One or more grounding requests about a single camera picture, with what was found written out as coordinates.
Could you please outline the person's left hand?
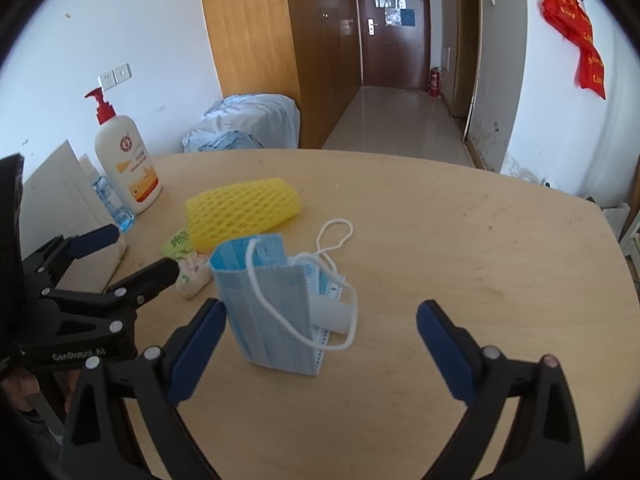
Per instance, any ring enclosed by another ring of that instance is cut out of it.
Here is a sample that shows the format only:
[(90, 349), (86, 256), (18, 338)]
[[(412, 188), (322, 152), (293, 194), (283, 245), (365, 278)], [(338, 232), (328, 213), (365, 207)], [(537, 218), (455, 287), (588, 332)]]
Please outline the person's left hand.
[(53, 375), (41, 388), (35, 375), (14, 370), (1, 382), (1, 440), (61, 444), (78, 373)]

